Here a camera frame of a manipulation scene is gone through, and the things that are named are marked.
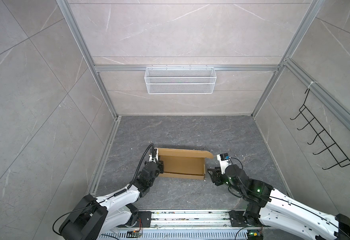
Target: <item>gray wall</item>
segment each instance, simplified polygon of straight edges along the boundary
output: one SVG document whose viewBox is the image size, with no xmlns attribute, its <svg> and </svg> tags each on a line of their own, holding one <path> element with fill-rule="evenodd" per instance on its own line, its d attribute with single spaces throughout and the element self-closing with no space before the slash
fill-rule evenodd
<svg viewBox="0 0 350 240">
<path fill-rule="evenodd" d="M 309 0 L 70 0 L 96 64 L 278 64 Z M 271 72 L 217 73 L 213 94 L 149 95 L 144 73 L 102 73 L 121 115 L 249 115 Z"/>
<path fill-rule="evenodd" d="M 0 0 L 0 239 L 58 239 L 110 112 L 54 0 Z"/>
<path fill-rule="evenodd" d="M 292 56 L 315 81 L 350 111 L 350 1 L 327 0 Z M 299 113 L 306 87 L 288 69 L 284 70 L 261 108 L 256 122 L 293 197 L 330 214 L 350 217 L 350 165 L 335 164 L 320 139 L 312 145 L 315 132 Z M 350 131 L 309 93 L 307 107 L 350 158 Z M 313 122 L 316 130 L 318 123 Z M 327 145 L 330 138 L 322 134 Z M 334 155 L 345 159 L 339 149 Z"/>
</svg>

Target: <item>white mesh basket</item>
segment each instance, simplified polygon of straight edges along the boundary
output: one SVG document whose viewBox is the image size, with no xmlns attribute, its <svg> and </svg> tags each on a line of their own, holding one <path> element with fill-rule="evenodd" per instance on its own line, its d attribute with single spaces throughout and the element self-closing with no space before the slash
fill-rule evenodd
<svg viewBox="0 0 350 240">
<path fill-rule="evenodd" d="M 149 94 L 212 93 L 216 82 L 213 67 L 151 67 L 144 75 Z"/>
</svg>

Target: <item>black wire rack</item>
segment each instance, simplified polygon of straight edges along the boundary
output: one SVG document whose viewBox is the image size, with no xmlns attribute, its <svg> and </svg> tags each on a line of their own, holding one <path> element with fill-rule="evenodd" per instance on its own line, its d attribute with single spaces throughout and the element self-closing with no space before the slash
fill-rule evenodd
<svg viewBox="0 0 350 240">
<path fill-rule="evenodd" d="M 319 120 L 312 114 L 312 112 L 311 112 L 311 111 L 307 108 L 307 106 L 305 105 L 305 102 L 307 101 L 307 97 L 308 97 L 308 94 L 309 94 L 309 89 L 307 89 L 307 90 L 305 91 L 305 93 L 306 93 L 305 100 L 304 100 L 304 103 L 302 104 L 302 106 L 299 108 L 299 114 L 298 114 L 295 118 L 293 118 L 293 119 L 290 118 L 290 119 L 291 119 L 291 120 L 295 120 L 299 115 L 302 115 L 308 123 L 307 123 L 304 127 L 302 127 L 301 129 L 297 128 L 297 130 L 299 130 L 299 131 L 300 131 L 300 130 L 303 130 L 306 126 L 309 125 L 309 126 L 311 126 L 311 128 L 313 129 L 313 131 L 315 131 L 315 133 L 316 133 L 315 138 L 313 139 L 313 141 L 312 141 L 311 143 L 307 142 L 307 144 L 312 145 L 312 144 L 315 142 L 315 140 L 316 140 L 317 137 L 319 137 L 319 139 L 323 142 L 325 148 L 324 148 L 322 151 L 318 152 L 318 153 L 314 153 L 314 152 L 313 152 L 313 155 L 318 155 L 318 154 L 322 153 L 323 151 L 328 150 L 328 151 L 331 153 L 332 157 L 335 159 L 335 161 L 336 161 L 336 164 L 335 164 L 335 165 L 332 165 L 332 166 L 330 166 L 330 167 L 328 167 L 328 168 L 323 168 L 323 167 L 322 167 L 323 170 L 330 169 L 330 168 L 332 168 L 332 167 L 334 167 L 334 166 L 337 166 L 337 165 L 339 165 L 340 167 L 346 167 L 346 166 L 350 165 L 350 159 L 349 159 L 349 157 L 345 154 L 345 152 L 340 148 L 340 146 L 336 143 L 336 141 L 332 138 L 332 136 L 331 136 L 331 135 L 327 132 L 327 130 L 321 125 L 321 123 L 319 122 Z M 307 110 L 307 111 L 312 115 L 312 119 L 311 119 L 311 120 L 308 120 L 307 116 L 304 115 L 304 113 L 303 113 L 304 110 Z M 313 120 L 316 120 L 316 122 L 319 123 L 319 125 L 320 125 L 321 128 L 322 128 L 321 131 L 316 130 L 316 129 L 312 126 L 311 122 L 312 122 Z M 328 145 L 328 146 L 327 146 L 327 144 L 326 144 L 326 143 L 324 142 L 324 140 L 323 140 L 324 137 L 322 138 L 322 137 L 320 136 L 320 134 L 322 134 L 322 136 L 323 136 L 324 134 L 327 134 L 327 135 L 331 138 L 331 140 L 333 141 L 333 143 L 332 143 L 331 145 Z M 343 154 L 344 157 L 345 157 L 344 160 L 342 160 L 342 161 L 339 162 L 339 161 L 336 159 L 336 157 L 333 155 L 333 153 L 332 153 L 332 151 L 331 151 L 331 149 L 330 149 L 330 147 L 332 147 L 332 146 L 336 146 L 336 147 L 338 147 L 338 148 L 340 149 L 340 151 L 342 152 L 342 154 Z"/>
</svg>

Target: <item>gray floor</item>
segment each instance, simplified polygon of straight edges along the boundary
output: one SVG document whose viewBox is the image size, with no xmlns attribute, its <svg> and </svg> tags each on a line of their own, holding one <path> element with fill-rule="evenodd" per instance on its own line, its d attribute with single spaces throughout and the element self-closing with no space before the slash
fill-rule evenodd
<svg viewBox="0 0 350 240">
<path fill-rule="evenodd" d="M 132 179 L 143 151 L 155 147 L 228 152 L 243 163 L 247 175 L 285 193 L 263 139 L 249 116 L 123 116 L 105 165 L 97 195 L 118 190 Z M 218 166 L 216 157 L 206 167 Z M 134 205 L 139 209 L 230 209 L 247 202 L 225 186 L 205 180 L 156 178 L 150 192 Z M 300 239 L 283 231 L 268 231 L 272 238 Z"/>
</svg>

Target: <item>cardboard box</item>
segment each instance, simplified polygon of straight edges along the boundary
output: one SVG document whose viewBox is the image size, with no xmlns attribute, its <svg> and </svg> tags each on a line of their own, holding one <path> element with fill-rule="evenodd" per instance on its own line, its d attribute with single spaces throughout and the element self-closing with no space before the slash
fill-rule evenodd
<svg viewBox="0 0 350 240">
<path fill-rule="evenodd" d="M 159 160 L 163 161 L 164 173 L 161 177 L 204 179 L 205 158 L 214 158 L 208 151 L 158 148 Z"/>
</svg>

